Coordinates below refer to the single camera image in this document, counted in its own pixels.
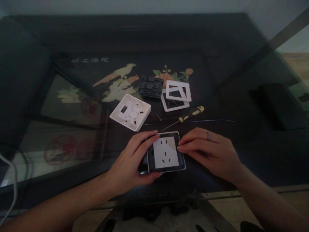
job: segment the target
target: white frame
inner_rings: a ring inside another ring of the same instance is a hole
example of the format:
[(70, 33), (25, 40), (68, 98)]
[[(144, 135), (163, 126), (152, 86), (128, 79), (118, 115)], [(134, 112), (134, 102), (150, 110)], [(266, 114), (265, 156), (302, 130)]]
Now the white frame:
[[(174, 92), (174, 91), (179, 91), (181, 97), (183, 97), (183, 98), (186, 97), (186, 94), (184, 93), (182, 87), (170, 88), (170, 92)], [(161, 94), (161, 101), (162, 101), (163, 108), (164, 108), (165, 112), (180, 110), (180, 109), (188, 108), (190, 106), (188, 101), (184, 101), (184, 105), (182, 105), (182, 106), (176, 106), (176, 107), (168, 108), (167, 105), (166, 105), (165, 99), (164, 99), (164, 95), (163, 95), (164, 93), (166, 93), (166, 89), (163, 89), (162, 94)]]
[[(186, 88), (186, 97), (184, 98), (184, 97), (173, 97), (173, 96), (170, 96), (170, 89), (171, 89), (170, 85), (172, 85), (174, 87), (184, 87), (184, 88)], [(191, 102), (192, 99), (191, 99), (191, 92), (190, 92), (190, 85), (189, 85), (189, 83), (168, 80), (166, 82), (166, 99), (182, 101), (182, 102)]]

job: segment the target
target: bird painting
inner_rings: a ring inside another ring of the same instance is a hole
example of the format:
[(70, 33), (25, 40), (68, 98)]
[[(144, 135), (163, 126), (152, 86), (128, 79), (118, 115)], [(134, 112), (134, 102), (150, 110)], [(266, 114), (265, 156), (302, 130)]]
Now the bird painting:
[(120, 82), (123, 82), (123, 78), (127, 79), (127, 75), (132, 71), (132, 68), (136, 66), (136, 64), (133, 64), (133, 63), (130, 63), (130, 64), (127, 64), (126, 67), (123, 67), (123, 68), (120, 68), (120, 69), (117, 69), (116, 71), (114, 71), (113, 73), (109, 74), (108, 76), (104, 77), (102, 80), (98, 81), (97, 83), (95, 83), (93, 85), (93, 87), (101, 84), (101, 83), (107, 83), (109, 82), (110, 80), (120, 76), (121, 79)]

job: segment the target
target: wall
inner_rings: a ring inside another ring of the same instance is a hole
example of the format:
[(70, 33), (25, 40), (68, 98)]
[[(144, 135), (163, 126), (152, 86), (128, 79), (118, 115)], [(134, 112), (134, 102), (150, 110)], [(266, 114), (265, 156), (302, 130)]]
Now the wall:
[(4, 13), (4, 11), (2, 11), (2, 10), (0, 9), (0, 20), (1, 20), (4, 16), (6, 16), (6, 13)]
[(308, 0), (251, 0), (245, 12), (270, 40), (307, 7)]
[(0, 3), (8, 14), (112, 15), (241, 12), (245, 0), (10, 0)]
[(280, 53), (309, 53), (309, 25), (277, 48)]

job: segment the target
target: electrical socket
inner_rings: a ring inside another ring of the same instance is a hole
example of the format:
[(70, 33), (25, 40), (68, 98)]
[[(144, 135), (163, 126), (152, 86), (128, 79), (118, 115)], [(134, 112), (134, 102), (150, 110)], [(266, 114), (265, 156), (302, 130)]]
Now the electrical socket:
[(159, 138), (154, 142), (155, 168), (179, 166), (174, 137)]
[(171, 172), (186, 169), (184, 156), (177, 151), (177, 131), (158, 133), (160, 138), (147, 149), (148, 172)]

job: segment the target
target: white square frame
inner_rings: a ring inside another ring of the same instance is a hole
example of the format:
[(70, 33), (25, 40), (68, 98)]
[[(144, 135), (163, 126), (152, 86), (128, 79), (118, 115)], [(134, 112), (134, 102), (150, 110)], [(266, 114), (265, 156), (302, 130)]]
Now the white square frame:
[[(179, 91), (181, 97), (183, 97), (183, 98), (186, 97), (186, 94), (184, 93), (182, 87), (173, 87), (173, 88), (170, 88), (169, 90), (170, 90), (170, 92)], [(188, 108), (190, 106), (189, 102), (184, 101), (183, 102), (184, 105), (182, 105), (182, 106), (176, 106), (176, 107), (173, 107), (173, 108), (168, 108), (167, 105), (166, 105), (165, 99), (164, 99), (164, 95), (163, 95), (164, 93), (166, 93), (166, 89), (163, 89), (162, 94), (161, 94), (161, 101), (162, 101), (163, 108), (164, 108), (165, 112), (180, 110), (180, 109)]]
[[(121, 110), (124, 106), (127, 107), (127, 109), (124, 113), (122, 113)], [(133, 111), (138, 112), (135, 118), (130, 117), (130, 114)], [(139, 100), (129, 94), (126, 94), (109, 117), (129, 129), (135, 132), (139, 132), (150, 111), (150, 104)]]
[[(170, 96), (170, 85), (174, 86), (174, 87), (184, 87), (186, 88), (186, 97), (173, 97)], [(192, 98), (191, 98), (191, 92), (190, 92), (190, 85), (189, 83), (184, 83), (184, 82), (178, 82), (178, 81), (171, 81), (168, 80), (166, 82), (166, 99), (169, 100), (176, 100), (176, 101), (182, 101), (182, 102), (191, 102)]]

